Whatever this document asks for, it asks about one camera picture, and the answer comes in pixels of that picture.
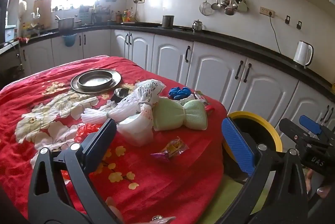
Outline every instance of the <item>wooden cutting board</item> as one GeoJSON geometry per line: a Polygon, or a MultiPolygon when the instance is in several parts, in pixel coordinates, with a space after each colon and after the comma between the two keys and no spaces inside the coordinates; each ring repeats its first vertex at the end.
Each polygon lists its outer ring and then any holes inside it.
{"type": "Polygon", "coordinates": [[[44,25],[44,29],[51,27],[51,0],[35,0],[34,11],[36,15],[36,9],[39,8],[41,18],[37,20],[40,25],[44,25]]]}

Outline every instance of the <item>pot handle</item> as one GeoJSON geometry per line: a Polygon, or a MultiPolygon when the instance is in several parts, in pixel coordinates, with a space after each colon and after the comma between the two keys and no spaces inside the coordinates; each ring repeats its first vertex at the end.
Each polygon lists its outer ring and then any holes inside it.
{"type": "Polygon", "coordinates": [[[306,63],[305,66],[309,66],[312,63],[312,59],[313,59],[313,55],[314,55],[314,47],[309,43],[307,43],[307,44],[308,44],[308,49],[311,50],[311,56],[310,56],[309,61],[306,63]]]}

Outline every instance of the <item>metal plate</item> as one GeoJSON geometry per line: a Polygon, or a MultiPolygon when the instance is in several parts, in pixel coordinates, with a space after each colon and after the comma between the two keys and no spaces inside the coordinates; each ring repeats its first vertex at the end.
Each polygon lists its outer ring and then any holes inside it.
{"type": "Polygon", "coordinates": [[[106,89],[113,82],[113,75],[104,70],[90,71],[78,78],[78,87],[83,91],[94,92],[106,89]]]}
{"type": "Polygon", "coordinates": [[[121,81],[121,75],[116,72],[115,70],[109,70],[109,69],[96,69],[96,70],[90,70],[90,71],[86,71],[86,72],[83,72],[83,73],[80,73],[78,75],[76,75],[72,80],[71,80],[71,87],[74,91],[78,92],[78,93],[81,93],[81,94],[88,94],[88,95],[91,95],[91,94],[99,94],[101,92],[105,92],[105,91],[108,91],[112,88],[114,88],[116,85],[118,85],[121,81]],[[88,73],[88,72],[92,72],[92,71],[106,71],[106,72],[109,72],[112,74],[113,76],[113,82],[105,89],[100,89],[100,90],[96,90],[96,91],[90,91],[90,92],[87,92],[83,89],[81,89],[79,86],[78,86],[78,80],[79,78],[88,73]]]}

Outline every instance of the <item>white electric kettle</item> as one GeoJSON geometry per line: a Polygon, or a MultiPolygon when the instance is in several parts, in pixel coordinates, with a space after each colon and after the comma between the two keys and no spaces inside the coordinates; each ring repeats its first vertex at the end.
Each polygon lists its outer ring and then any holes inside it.
{"type": "Polygon", "coordinates": [[[306,67],[312,63],[313,54],[313,46],[309,43],[300,41],[293,60],[306,67]]]}

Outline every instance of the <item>floral tablecloth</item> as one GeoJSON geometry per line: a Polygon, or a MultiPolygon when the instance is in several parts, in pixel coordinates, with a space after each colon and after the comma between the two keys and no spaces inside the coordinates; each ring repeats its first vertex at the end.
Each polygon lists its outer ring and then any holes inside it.
{"type": "MultiPolygon", "coordinates": [[[[111,108],[113,91],[93,96],[78,94],[70,87],[75,75],[98,68],[117,70],[122,76],[120,86],[160,80],[167,86],[162,96],[180,86],[127,59],[100,56],[56,67],[5,87],[0,92],[0,184],[25,217],[38,150],[69,147],[83,125],[80,115],[85,108],[111,108]]],[[[208,100],[215,111],[205,131],[181,127],[156,132],[154,142],[140,148],[116,135],[90,177],[103,199],[115,200],[126,223],[146,222],[163,215],[176,216],[175,224],[191,224],[205,210],[222,178],[221,122],[227,115],[221,103],[208,100]],[[150,156],[177,136],[189,146],[182,155],[169,163],[150,156]]],[[[67,190],[76,209],[85,212],[71,182],[67,190]]]]}

